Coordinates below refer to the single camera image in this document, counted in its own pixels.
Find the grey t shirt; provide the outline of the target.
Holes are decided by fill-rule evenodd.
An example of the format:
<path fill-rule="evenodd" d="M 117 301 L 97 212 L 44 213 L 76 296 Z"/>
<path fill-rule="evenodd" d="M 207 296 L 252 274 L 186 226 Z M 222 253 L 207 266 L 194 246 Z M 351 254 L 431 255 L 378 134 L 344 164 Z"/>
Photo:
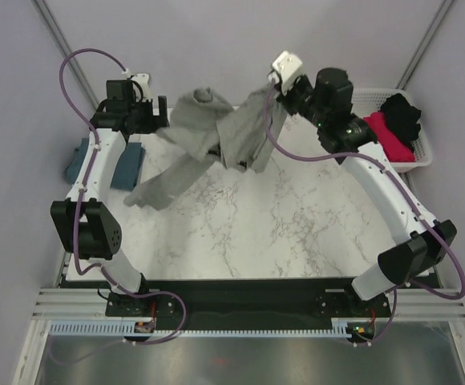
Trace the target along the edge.
<path fill-rule="evenodd" d="M 253 91 L 237 108 L 209 87 L 182 95 L 172 109 L 169 126 L 156 134 L 184 154 L 160 174 L 137 185 L 124 204 L 166 209 L 215 163 L 239 172 L 263 172 L 274 150 L 265 129 L 270 124 L 277 138 L 288 116 L 280 103 L 268 100 L 271 90 L 266 85 Z"/>

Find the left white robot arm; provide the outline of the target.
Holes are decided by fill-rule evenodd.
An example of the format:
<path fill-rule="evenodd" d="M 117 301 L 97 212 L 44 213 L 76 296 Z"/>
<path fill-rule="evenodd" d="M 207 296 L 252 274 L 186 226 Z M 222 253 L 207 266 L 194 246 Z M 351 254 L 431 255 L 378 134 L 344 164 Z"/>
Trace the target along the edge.
<path fill-rule="evenodd" d="M 51 218 L 76 271 L 98 269 L 107 279 L 107 316 L 149 316 L 155 305 L 145 277 L 121 249 L 122 229 L 106 206 L 130 137 L 168 126 L 167 100 L 159 97 L 155 111 L 149 83 L 146 73 L 107 81 L 107 97 L 90 120 L 91 134 L 79 174 L 67 197 L 51 205 Z"/>

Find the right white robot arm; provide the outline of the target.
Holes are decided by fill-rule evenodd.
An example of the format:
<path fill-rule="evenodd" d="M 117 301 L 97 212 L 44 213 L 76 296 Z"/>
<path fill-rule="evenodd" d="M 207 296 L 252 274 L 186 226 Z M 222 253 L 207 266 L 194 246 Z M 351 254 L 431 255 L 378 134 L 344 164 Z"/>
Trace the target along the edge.
<path fill-rule="evenodd" d="M 352 112 L 354 86 L 345 71 L 325 68 L 311 83 L 301 70 L 286 68 L 273 71 L 269 79 L 284 109 L 317 129 L 325 159 L 336 160 L 363 187 L 394 241 L 343 295 L 345 310 L 362 315 L 371 308 L 372 299 L 413 283 L 450 255 L 456 227 L 421 206 L 391 166 L 368 123 Z"/>

